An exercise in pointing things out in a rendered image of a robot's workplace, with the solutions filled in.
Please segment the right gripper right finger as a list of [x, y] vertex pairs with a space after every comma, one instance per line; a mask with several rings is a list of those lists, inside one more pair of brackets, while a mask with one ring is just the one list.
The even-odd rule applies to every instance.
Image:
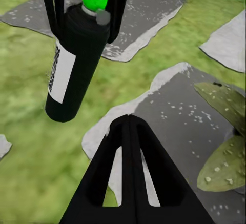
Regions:
[[[136, 224], [216, 224], [148, 123], [128, 116]], [[141, 150], [160, 207], [149, 204]]]

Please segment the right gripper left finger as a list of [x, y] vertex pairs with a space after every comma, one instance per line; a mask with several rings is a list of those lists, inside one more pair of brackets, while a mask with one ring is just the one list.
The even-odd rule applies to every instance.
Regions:
[[[121, 206], [103, 206], [116, 150], [122, 146]], [[136, 224], [129, 116], [114, 119], [59, 224]]]

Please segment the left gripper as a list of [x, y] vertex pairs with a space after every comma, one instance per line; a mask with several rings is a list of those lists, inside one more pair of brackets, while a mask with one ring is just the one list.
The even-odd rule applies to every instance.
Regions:
[[[64, 0], [44, 0], [49, 25], [53, 34], [60, 41], [64, 40]], [[107, 43], [111, 44], [118, 36], [118, 30], [121, 25], [122, 13], [126, 6], [126, 0], [108, 0], [105, 10], [111, 13], [110, 36]]]

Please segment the insectifuge atomizer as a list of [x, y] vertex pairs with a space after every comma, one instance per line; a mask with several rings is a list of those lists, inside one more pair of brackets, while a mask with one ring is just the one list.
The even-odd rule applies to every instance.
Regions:
[[110, 36], [107, 2], [83, 0], [64, 14], [64, 40], [57, 39], [45, 106], [53, 121], [71, 121], [80, 110]]

